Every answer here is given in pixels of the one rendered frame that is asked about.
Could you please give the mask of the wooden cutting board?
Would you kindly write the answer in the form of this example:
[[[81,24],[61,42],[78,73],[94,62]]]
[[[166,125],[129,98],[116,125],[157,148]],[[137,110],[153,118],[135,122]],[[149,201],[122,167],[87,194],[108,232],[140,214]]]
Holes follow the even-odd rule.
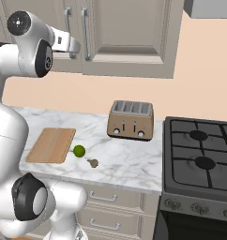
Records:
[[[31,163],[63,163],[75,133],[75,128],[44,128],[25,161]]]

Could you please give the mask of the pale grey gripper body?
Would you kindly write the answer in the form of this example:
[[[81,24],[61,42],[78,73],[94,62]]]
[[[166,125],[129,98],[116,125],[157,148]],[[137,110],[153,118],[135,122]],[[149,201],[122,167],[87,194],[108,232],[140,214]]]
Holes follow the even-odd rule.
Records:
[[[69,53],[79,53],[81,49],[80,42],[72,37],[70,34],[68,34],[68,40],[67,40],[67,50]]]

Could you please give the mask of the green lime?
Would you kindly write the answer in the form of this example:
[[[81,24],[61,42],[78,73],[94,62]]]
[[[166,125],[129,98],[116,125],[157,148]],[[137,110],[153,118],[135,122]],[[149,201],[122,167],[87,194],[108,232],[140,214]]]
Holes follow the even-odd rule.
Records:
[[[76,145],[73,153],[77,158],[82,158],[85,155],[85,148],[82,145]]]

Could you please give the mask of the black gas stove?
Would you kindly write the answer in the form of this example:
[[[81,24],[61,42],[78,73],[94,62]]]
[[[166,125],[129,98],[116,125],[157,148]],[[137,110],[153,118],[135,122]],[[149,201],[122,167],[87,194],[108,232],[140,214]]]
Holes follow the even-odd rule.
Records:
[[[166,201],[181,202],[172,210]],[[209,212],[192,211],[204,203]],[[227,122],[171,117],[163,122],[162,192],[153,240],[227,240]]]

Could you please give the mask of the beige drawer front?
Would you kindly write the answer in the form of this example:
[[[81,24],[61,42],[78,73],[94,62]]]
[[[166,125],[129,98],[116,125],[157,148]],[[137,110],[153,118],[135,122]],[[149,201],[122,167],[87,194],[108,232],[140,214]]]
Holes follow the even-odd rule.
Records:
[[[97,224],[114,226],[115,223],[120,223],[121,226],[118,231],[93,227],[89,223],[90,218],[94,218]],[[133,214],[124,214],[110,210],[85,207],[84,210],[77,214],[77,219],[79,223],[90,232],[106,233],[120,237],[134,237],[138,235],[138,218]]]
[[[88,203],[109,209],[121,209],[134,212],[142,212],[142,195],[138,192],[117,189],[114,187],[99,187],[93,185],[84,185],[88,192]],[[97,196],[111,198],[113,194],[118,197],[115,202],[98,201],[89,198],[89,191],[92,190]]]

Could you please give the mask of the grey range hood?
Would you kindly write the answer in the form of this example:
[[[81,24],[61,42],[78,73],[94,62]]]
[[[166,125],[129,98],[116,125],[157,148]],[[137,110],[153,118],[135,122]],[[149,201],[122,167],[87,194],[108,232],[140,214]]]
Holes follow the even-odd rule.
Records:
[[[184,10],[192,19],[227,19],[227,0],[185,0]]]

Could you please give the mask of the bronze four-slot toaster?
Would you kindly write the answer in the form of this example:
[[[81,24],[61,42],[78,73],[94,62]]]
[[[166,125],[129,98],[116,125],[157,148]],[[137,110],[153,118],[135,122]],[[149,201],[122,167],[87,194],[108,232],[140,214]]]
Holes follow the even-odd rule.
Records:
[[[107,134],[112,137],[150,141],[154,132],[153,105],[116,100],[109,112]]]

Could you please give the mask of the beige cabinet door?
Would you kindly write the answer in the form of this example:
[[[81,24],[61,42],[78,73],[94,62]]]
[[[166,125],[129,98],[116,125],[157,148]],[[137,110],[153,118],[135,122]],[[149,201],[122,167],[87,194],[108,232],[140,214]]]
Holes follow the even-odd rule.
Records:
[[[185,0],[80,0],[91,60],[83,73],[171,79]]]
[[[65,7],[71,8],[71,17],[69,18],[71,35],[80,40],[76,0],[0,0],[0,42],[14,42],[13,36],[7,28],[7,20],[17,10],[29,11],[49,26],[67,31]]]

